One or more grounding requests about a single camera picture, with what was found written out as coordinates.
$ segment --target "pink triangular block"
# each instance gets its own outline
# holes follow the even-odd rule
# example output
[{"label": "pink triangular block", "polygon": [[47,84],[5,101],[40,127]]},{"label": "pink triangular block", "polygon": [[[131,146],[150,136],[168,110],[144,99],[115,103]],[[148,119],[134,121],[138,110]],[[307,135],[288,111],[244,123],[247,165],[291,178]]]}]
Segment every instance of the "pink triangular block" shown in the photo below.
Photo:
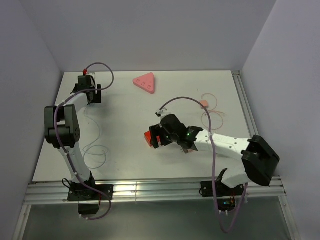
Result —
[{"label": "pink triangular block", "polygon": [[133,84],[150,94],[155,93],[155,76],[152,72],[136,77]]}]

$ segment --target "purple cable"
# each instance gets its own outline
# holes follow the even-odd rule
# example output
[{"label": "purple cable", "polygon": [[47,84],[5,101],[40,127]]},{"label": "purple cable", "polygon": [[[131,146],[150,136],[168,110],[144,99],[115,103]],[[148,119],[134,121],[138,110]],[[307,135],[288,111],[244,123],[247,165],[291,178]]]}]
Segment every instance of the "purple cable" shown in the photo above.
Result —
[{"label": "purple cable", "polygon": [[[65,146],[63,145],[63,143],[62,143],[62,141],[61,141],[61,138],[60,138],[60,135],[59,135],[59,132],[58,132],[58,121],[57,121],[57,119],[58,119],[58,110],[59,110],[59,108],[61,108],[63,105],[65,105],[67,102],[69,102],[71,99],[73,99],[75,96],[77,96],[77,95],[79,95],[79,94],[86,93],[86,92],[93,92],[93,91],[103,91],[103,90],[106,90],[106,89],[108,89],[108,88],[111,87],[111,85],[114,83],[114,80],[115,80],[115,75],[114,75],[114,72],[111,70],[111,68],[110,68],[108,65],[106,65],[105,63],[103,63],[103,62],[95,62],[95,63],[90,64],[90,65],[89,65],[87,68],[85,68],[85,69],[87,70],[88,68],[90,68],[90,67],[93,66],[93,65],[103,65],[103,66],[105,66],[106,68],[108,68],[109,71],[110,71],[110,73],[111,73],[111,75],[112,75],[112,81],[111,81],[111,83],[110,83],[108,86],[106,86],[106,87],[104,87],[104,88],[101,88],[101,89],[85,89],[85,90],[78,91],[78,92],[76,92],[75,94],[69,96],[64,102],[60,103],[60,104],[56,107],[56,109],[55,109],[55,111],[54,111],[53,124],[54,124],[54,131],[55,131],[56,139],[57,139],[58,143],[60,144],[61,148],[63,149],[63,151],[66,153],[66,157],[67,157],[67,159],[68,159],[68,161],[69,161],[69,164],[70,164],[70,166],[71,166],[71,168],[72,168],[72,171],[73,171],[74,173],[77,173],[77,170],[76,170],[76,168],[75,168],[75,166],[74,166],[74,164],[73,164],[73,162],[72,162],[72,160],[71,160],[71,157],[70,157],[69,154],[68,154],[67,149],[66,149]],[[97,190],[97,189],[95,189],[95,188],[93,188],[93,187],[88,186],[87,184],[85,184],[85,183],[82,181],[82,179],[79,177],[78,174],[75,174],[75,176],[76,176],[76,178],[78,179],[78,181],[79,181],[83,186],[85,186],[87,189],[90,189],[90,190],[92,190],[92,191],[94,191],[94,192],[96,192],[96,193],[98,193],[98,194],[103,195],[103,196],[106,197],[106,199],[109,201],[109,207],[108,207],[107,211],[106,211],[104,214],[102,214],[101,216],[97,216],[97,217],[85,217],[85,216],[81,216],[81,217],[84,218],[84,219],[87,219],[87,220],[98,220],[98,219],[102,219],[103,217],[105,217],[105,216],[110,212],[110,209],[111,209],[111,199],[108,197],[108,195],[106,195],[106,194],[103,193],[102,191],[99,191],[99,190]]]},{"label": "purple cable", "polygon": [[219,220],[219,224],[220,224],[220,228],[222,230],[223,233],[227,234],[229,233],[232,228],[234,227],[235,225],[235,222],[236,222],[236,218],[238,216],[238,213],[239,213],[239,210],[240,210],[240,206],[241,206],[241,203],[243,201],[243,199],[245,198],[245,195],[246,195],[246,192],[247,192],[247,187],[248,187],[248,183],[246,183],[244,185],[244,191],[241,195],[241,198],[240,198],[240,201],[236,207],[236,210],[235,210],[235,213],[234,213],[234,216],[233,216],[233,219],[231,221],[231,224],[229,226],[228,229],[225,229],[225,227],[223,226],[222,224],[222,221],[221,221],[221,218],[220,218],[220,212],[219,212],[219,207],[218,207],[218,200],[217,200],[217,190],[216,190],[216,183],[215,183],[215,179],[216,179],[216,146],[215,146],[215,143],[214,143],[214,140],[212,138],[212,133],[211,133],[211,117],[210,117],[210,114],[208,112],[208,110],[205,108],[205,106],[203,106],[199,101],[191,98],[191,97],[187,97],[187,96],[179,96],[179,97],[175,97],[169,101],[167,101],[164,105],[162,105],[162,107],[160,107],[159,110],[162,110],[165,106],[167,106],[169,103],[175,101],[175,100],[178,100],[178,99],[187,99],[187,100],[191,100],[197,104],[199,104],[205,111],[206,115],[208,116],[208,120],[209,120],[209,138],[210,138],[210,142],[211,142],[211,145],[212,145],[212,149],[213,149],[213,161],[212,161],[212,191],[213,191],[213,202],[214,202],[214,209],[215,209],[215,214],[217,215],[218,217],[218,220]]}]

